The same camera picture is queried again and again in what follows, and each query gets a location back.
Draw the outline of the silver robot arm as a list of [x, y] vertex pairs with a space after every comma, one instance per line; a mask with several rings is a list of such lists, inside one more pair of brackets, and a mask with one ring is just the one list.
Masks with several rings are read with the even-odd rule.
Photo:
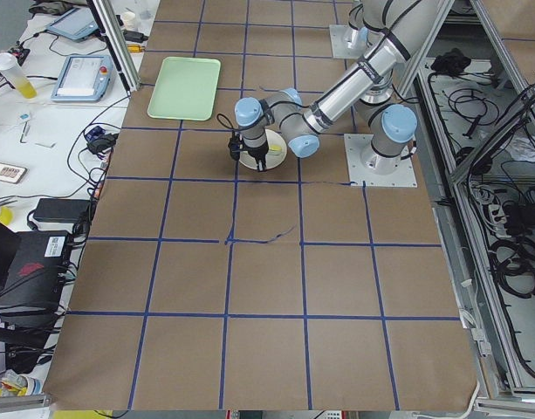
[[353, 1], [348, 14], [345, 40], [347, 48], [364, 53], [383, 37], [383, 2], [379, 0]]
[[248, 155], [254, 169], [267, 170], [267, 128], [278, 125], [286, 146], [298, 157], [315, 154], [319, 137], [349, 108], [375, 128], [371, 143], [383, 161], [401, 156], [415, 132], [417, 119], [404, 105], [390, 101], [394, 68], [406, 64], [422, 47], [437, 11], [434, 1], [359, 1], [349, 13], [349, 28], [363, 49], [343, 75], [306, 106], [293, 88], [258, 100], [235, 104], [237, 127], [228, 148], [239, 161]]

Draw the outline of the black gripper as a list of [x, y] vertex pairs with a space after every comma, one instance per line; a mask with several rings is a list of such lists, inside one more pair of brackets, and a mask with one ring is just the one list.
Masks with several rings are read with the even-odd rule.
[[268, 141], [265, 130], [257, 132], [242, 132], [244, 150], [255, 159], [257, 172], [266, 170], [266, 155], [268, 153]]

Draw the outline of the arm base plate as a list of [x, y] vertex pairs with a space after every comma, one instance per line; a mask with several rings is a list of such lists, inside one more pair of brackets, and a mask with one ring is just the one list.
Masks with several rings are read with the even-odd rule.
[[416, 188], [417, 181], [408, 148], [400, 156], [383, 157], [372, 148], [371, 134], [345, 134], [349, 182], [357, 187]]
[[355, 30], [349, 25], [331, 24], [329, 33], [333, 58], [356, 59], [367, 49], [366, 27]]

